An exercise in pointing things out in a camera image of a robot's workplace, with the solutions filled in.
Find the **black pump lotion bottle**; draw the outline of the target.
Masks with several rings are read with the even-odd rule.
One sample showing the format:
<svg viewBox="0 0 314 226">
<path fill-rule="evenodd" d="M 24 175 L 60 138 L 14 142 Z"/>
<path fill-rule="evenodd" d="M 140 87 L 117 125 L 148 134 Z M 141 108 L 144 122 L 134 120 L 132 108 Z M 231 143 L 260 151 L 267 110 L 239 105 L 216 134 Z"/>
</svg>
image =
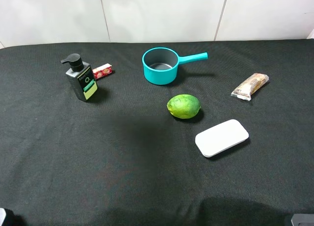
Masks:
<svg viewBox="0 0 314 226">
<path fill-rule="evenodd" d="M 79 54 L 70 54 L 61 63 L 70 65 L 66 76 L 76 97 L 87 102 L 98 89 L 91 65 L 84 62 Z"/>
</svg>

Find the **grey object bottom right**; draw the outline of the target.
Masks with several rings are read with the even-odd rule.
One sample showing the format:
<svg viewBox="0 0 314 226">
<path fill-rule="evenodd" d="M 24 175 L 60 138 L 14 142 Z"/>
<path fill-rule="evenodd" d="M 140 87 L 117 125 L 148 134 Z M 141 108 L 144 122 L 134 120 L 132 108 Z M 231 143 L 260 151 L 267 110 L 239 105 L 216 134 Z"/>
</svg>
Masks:
<svg viewBox="0 0 314 226">
<path fill-rule="evenodd" d="M 294 214 L 291 218 L 292 226 L 314 226 L 314 214 Z"/>
</svg>

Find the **white black object bottom left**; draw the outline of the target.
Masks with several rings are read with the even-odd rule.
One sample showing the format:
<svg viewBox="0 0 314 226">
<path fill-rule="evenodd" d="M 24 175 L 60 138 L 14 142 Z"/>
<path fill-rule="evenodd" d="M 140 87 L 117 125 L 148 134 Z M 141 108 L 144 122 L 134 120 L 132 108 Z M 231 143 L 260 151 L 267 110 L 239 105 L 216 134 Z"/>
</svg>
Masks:
<svg viewBox="0 0 314 226">
<path fill-rule="evenodd" d="M 0 209 L 0 226 L 23 226 L 23 220 L 13 211 L 5 208 Z"/>
</svg>

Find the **green lime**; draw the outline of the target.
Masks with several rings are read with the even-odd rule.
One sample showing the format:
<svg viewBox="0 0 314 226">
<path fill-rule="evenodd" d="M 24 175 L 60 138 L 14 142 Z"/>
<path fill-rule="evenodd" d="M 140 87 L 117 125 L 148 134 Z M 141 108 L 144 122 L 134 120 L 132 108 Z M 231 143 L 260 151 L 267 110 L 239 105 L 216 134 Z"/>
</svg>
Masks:
<svg viewBox="0 0 314 226">
<path fill-rule="evenodd" d="M 167 103 L 170 114 L 180 119 L 195 117 L 201 109 L 198 98 L 190 94 L 179 94 L 172 97 Z"/>
</svg>

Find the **black table cloth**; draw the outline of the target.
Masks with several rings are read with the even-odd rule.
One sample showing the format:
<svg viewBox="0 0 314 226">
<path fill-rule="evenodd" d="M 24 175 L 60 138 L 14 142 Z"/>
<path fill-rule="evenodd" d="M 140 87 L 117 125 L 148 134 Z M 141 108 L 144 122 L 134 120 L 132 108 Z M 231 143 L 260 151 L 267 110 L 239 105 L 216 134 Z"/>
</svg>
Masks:
<svg viewBox="0 0 314 226">
<path fill-rule="evenodd" d="M 175 81 L 145 80 L 154 44 L 64 43 L 0 52 L 0 205 L 24 226 L 282 226 L 314 211 L 314 42 L 168 43 L 185 56 Z M 87 102 L 69 83 L 79 54 L 96 80 Z M 232 91 L 254 73 L 269 81 L 250 101 Z M 198 98 L 190 119 L 168 101 Z M 198 133 L 225 121 L 249 138 L 213 157 Z"/>
</svg>

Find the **white rounded flat case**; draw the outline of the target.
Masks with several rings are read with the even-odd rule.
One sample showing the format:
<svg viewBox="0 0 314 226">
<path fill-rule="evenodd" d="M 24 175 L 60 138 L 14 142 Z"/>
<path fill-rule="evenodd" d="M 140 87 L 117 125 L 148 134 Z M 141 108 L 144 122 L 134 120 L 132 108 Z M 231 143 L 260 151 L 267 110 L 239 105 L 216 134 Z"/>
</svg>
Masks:
<svg viewBox="0 0 314 226">
<path fill-rule="evenodd" d="M 249 138 L 241 123 L 231 119 L 198 133 L 195 143 L 202 155 L 210 158 Z"/>
</svg>

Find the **red Hi-Chew candy pack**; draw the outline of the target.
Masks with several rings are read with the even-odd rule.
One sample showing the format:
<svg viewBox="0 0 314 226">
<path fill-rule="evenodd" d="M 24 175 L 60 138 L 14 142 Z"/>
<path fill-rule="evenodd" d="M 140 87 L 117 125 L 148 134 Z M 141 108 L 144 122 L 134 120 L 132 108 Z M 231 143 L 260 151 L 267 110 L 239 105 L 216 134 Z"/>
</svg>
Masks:
<svg viewBox="0 0 314 226">
<path fill-rule="evenodd" d="M 104 64 L 102 66 L 94 68 L 92 70 L 92 72 L 93 72 L 93 75 L 94 75 L 95 79 L 99 80 L 99 79 L 101 79 L 103 77 L 106 77 L 106 76 L 108 76 L 108 75 L 113 73 L 112 65 L 109 64 L 109 63 L 106 63 L 106 64 Z"/>
</svg>

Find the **clear wrapped snack bar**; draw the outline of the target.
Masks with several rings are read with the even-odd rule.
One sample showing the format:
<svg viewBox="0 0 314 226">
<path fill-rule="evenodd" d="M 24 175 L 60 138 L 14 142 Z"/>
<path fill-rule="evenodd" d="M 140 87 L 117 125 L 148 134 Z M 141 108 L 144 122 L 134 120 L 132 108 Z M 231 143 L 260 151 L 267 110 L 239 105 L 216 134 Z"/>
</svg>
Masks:
<svg viewBox="0 0 314 226">
<path fill-rule="evenodd" d="M 254 73 L 238 87 L 236 87 L 232 93 L 232 97 L 239 98 L 241 100 L 250 101 L 252 94 L 265 85 L 269 81 L 269 77 L 266 74 Z"/>
</svg>

